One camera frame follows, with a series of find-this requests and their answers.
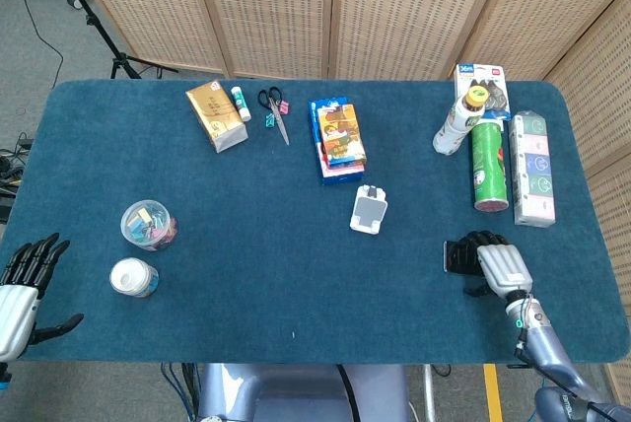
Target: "gray floor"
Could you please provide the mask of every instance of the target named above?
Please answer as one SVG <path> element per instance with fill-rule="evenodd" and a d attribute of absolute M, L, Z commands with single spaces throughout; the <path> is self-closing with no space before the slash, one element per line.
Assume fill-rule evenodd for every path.
<path fill-rule="evenodd" d="M 60 82 L 108 77 L 111 55 L 97 32 L 85 25 L 83 11 L 65 0 L 29 4 L 41 35 L 65 57 Z M 35 37 L 23 0 L 0 0 L 0 7 L 0 148 L 13 148 L 20 132 L 35 135 L 58 57 Z M 165 77 L 205 79 L 208 74 Z M 596 387 L 608 390 L 599 366 L 582 370 Z M 156 364 L 20 361 L 11 364 L 11 371 L 14 382 L 2 400 L 3 422 L 185 420 Z M 500 367 L 498 373 L 504 420 L 526 422 L 541 379 L 530 370 Z M 410 367 L 408 376 L 410 398 L 424 420 L 421 369 Z M 481 367 L 455 367 L 451 376 L 434 382 L 439 421 L 488 420 Z"/>

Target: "blue felt tablecloth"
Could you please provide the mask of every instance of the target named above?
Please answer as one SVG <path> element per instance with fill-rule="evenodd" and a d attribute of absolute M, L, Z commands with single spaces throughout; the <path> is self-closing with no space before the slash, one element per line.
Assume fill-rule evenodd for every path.
<path fill-rule="evenodd" d="M 249 139 L 221 154 L 184 94 L 200 84 L 81 81 L 50 95 L 0 262 L 59 232 L 72 245 L 37 321 L 86 317 L 28 358 L 512 361 L 516 330 L 504 303 L 465 296 L 464 278 L 443 272 L 443 241 L 485 229 L 520 249 L 571 358 L 626 354 L 626 318 L 553 86 L 509 84 L 513 111 L 533 109 L 548 122 L 557 223 L 542 230 L 515 226 L 512 207 L 473 209 L 468 142 L 452 157 L 434 152 L 451 82 L 226 81 L 226 90 L 241 85 L 253 119 Z M 256 103 L 259 89 L 274 84 L 291 103 L 290 146 L 264 127 L 267 111 Z M 368 152 L 362 183 L 386 191 L 377 236 L 349 229 L 357 182 L 320 184 L 307 101 L 341 95 L 356 106 Z M 143 198 L 178 219 L 167 249 L 143 251 L 120 234 L 122 213 Z M 109 271 L 125 256 L 160 271 L 152 297 L 111 290 Z"/>

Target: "robotic arm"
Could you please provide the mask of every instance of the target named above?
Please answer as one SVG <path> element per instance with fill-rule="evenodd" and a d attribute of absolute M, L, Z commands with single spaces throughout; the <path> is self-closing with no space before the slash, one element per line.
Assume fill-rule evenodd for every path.
<path fill-rule="evenodd" d="M 516 356 L 558 386 L 537 392 L 541 420 L 631 421 L 631 409 L 604 403 L 570 361 L 541 303 L 531 293 L 532 277 L 517 248 L 488 232 L 471 235 L 477 236 L 477 257 L 490 290 L 506 301 L 510 322 L 521 330 Z"/>
<path fill-rule="evenodd" d="M 70 246 L 65 241 L 53 247 L 58 238 L 55 233 L 20 247 L 0 277 L 0 389 L 11 380 L 7 363 L 22 356 L 29 345 L 68 333 L 83 319 L 83 314 L 76 314 L 60 325 L 35 329 L 35 316 L 55 264 Z"/>

